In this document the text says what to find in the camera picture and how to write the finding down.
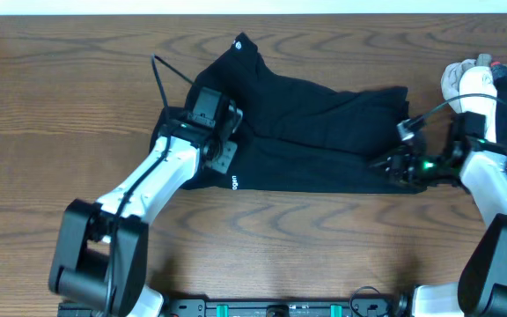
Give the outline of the black t-shirt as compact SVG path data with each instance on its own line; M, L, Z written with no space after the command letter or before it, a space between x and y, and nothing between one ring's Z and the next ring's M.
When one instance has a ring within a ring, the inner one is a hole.
M183 184L184 189L414 193L369 166L400 145L396 126L408 118L406 87L337 92L281 76L265 64L257 45L240 33L197 75L185 106L162 111L158 123L181 118L203 87L234 100L243 120L231 136L237 150L227 173L203 169Z

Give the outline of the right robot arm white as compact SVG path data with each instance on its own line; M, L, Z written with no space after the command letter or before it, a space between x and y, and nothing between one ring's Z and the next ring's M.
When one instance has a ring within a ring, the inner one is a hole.
M436 156L401 145L373 159L370 167L391 182L425 189L463 188L487 226L455 283L422 285L402 296L397 316L507 316L507 152L474 136L448 142Z

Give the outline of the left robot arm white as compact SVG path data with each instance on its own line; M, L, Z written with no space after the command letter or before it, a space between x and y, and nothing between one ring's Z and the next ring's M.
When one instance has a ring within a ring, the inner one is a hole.
M72 201L62 215L48 288L96 316L158 316L164 298L146 284L151 224L204 167L227 171L237 150L234 131L162 127L120 185L93 203Z

